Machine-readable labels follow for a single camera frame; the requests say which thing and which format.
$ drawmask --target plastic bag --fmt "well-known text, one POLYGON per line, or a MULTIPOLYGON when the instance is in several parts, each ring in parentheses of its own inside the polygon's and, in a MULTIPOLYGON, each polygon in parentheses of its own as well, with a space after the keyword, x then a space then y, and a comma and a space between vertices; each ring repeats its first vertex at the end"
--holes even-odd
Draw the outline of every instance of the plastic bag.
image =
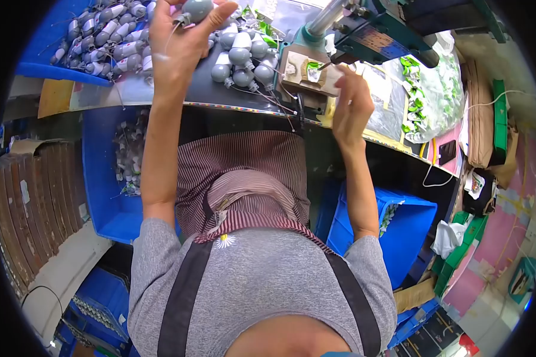
POLYGON ((459 123, 465 105, 461 69, 450 32, 437 34, 433 50, 439 54, 435 68, 425 67, 413 56, 399 59, 409 95, 402 129, 412 143, 426 143, 450 131, 459 123))

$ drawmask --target black apron strap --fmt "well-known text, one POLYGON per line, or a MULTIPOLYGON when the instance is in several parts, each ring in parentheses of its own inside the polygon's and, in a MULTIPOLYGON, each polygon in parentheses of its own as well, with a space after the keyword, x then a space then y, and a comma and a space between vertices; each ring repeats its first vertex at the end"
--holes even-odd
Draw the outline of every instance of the black apron strap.
POLYGON ((339 287, 348 301, 353 317, 356 318, 357 329, 361 337, 366 357, 375 357, 381 349, 381 335, 377 320, 361 286, 348 267, 348 264, 336 254, 326 254, 331 268, 336 275, 339 287))
POLYGON ((188 324, 213 242, 191 244, 172 285, 157 345, 158 357, 185 356, 188 324))

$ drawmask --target hand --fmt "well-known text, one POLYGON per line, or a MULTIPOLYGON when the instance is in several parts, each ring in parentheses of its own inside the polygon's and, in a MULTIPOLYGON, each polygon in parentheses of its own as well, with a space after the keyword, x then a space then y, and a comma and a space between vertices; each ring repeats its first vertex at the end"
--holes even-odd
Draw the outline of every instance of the hand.
POLYGON ((208 35, 238 7, 235 2, 224 2, 200 24, 188 29, 178 27, 171 34, 174 27, 172 21, 180 14, 180 11, 171 13, 174 10, 172 5, 185 1, 157 0, 149 29, 156 99, 184 99, 198 61, 208 55, 208 35))
POLYGON ((344 66, 336 66, 343 72, 336 87, 341 89, 332 131, 342 152, 350 153, 364 145, 361 134, 371 117, 374 105, 365 79, 344 66))

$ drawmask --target metal rod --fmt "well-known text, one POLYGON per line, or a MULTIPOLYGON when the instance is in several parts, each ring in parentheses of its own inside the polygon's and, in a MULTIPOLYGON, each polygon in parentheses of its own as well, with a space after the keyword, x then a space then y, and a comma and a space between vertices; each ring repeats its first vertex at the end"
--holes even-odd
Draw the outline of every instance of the metal rod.
POLYGON ((345 3, 347 3, 347 0, 331 0, 315 17, 314 21, 308 25, 308 32, 314 36, 323 35, 339 17, 345 3))

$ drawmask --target white cloth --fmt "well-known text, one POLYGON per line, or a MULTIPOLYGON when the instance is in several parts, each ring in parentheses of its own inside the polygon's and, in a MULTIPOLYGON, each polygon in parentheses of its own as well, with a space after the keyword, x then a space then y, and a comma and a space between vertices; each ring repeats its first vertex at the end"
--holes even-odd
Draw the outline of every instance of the white cloth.
POLYGON ((446 223, 444 220, 437 225, 437 234, 431 249, 446 259, 453 250, 462 244, 462 238, 469 226, 471 218, 464 225, 460 223, 446 223))

